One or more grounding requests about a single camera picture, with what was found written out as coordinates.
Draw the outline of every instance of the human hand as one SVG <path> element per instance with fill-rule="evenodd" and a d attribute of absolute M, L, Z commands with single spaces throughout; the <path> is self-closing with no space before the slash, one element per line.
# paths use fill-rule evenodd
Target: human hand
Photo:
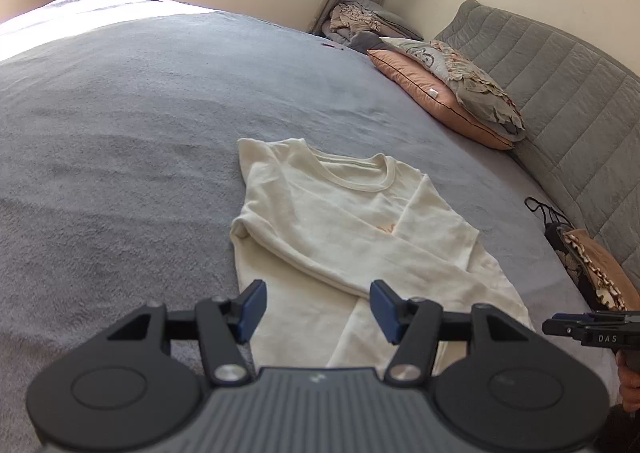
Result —
<path fill-rule="evenodd" d="M 618 350 L 616 354 L 616 365 L 620 379 L 622 407 L 625 411 L 632 413 L 640 409 L 640 373 L 636 373 L 626 366 L 625 354 L 622 350 Z"/>

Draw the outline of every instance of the pillow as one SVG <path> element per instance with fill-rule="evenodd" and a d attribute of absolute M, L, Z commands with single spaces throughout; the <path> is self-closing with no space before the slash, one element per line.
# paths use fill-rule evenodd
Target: pillow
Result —
<path fill-rule="evenodd" d="M 602 305 L 613 310 L 640 310 L 638 290 L 607 249 L 592 240 L 585 229 L 565 231 L 562 236 L 582 262 Z"/>
<path fill-rule="evenodd" d="M 442 41 L 383 37 L 453 90 L 458 102 L 482 124 L 510 140 L 522 140 L 524 123 L 513 101 L 489 74 Z"/>
<path fill-rule="evenodd" d="M 415 102 L 450 129 L 490 148 L 507 150 L 513 143 L 478 122 L 456 100 L 453 91 L 411 58 L 391 50 L 369 50 L 369 58 Z"/>

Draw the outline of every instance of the metal screw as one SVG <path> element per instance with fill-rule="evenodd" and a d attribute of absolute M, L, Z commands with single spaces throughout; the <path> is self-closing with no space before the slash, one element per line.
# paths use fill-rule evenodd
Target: metal screw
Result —
<path fill-rule="evenodd" d="M 415 365 L 396 365 L 389 370 L 389 375 L 396 381 L 415 381 L 421 373 Z"/>
<path fill-rule="evenodd" d="M 219 381 L 234 383 L 236 381 L 239 381 L 246 375 L 246 368 L 232 363 L 228 365 L 220 365 L 213 372 L 213 375 L 215 375 L 216 379 L 218 379 Z"/>

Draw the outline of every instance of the orange print on shirt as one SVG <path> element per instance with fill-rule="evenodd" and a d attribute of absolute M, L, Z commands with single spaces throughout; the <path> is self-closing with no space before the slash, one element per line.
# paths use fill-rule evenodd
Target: orange print on shirt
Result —
<path fill-rule="evenodd" d="M 383 231 L 384 233 L 391 234 L 392 232 L 394 232 L 395 227 L 396 227 L 396 224 L 391 224 L 390 229 L 385 229 L 385 227 L 380 227 L 380 226 L 376 226 L 376 229 L 380 229 L 380 231 Z"/>

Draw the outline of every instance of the finger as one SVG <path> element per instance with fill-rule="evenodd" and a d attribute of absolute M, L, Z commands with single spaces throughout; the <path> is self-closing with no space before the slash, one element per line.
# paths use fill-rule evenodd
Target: finger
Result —
<path fill-rule="evenodd" d="M 626 386 L 620 385 L 620 389 L 618 391 L 625 403 L 640 404 L 640 389 L 627 388 Z"/>
<path fill-rule="evenodd" d="M 640 388 L 640 373 L 633 372 L 627 367 L 618 367 L 620 384 L 627 388 Z"/>
<path fill-rule="evenodd" d="M 627 413 L 633 413 L 640 409 L 640 404 L 628 403 L 627 401 L 622 402 L 622 409 Z"/>

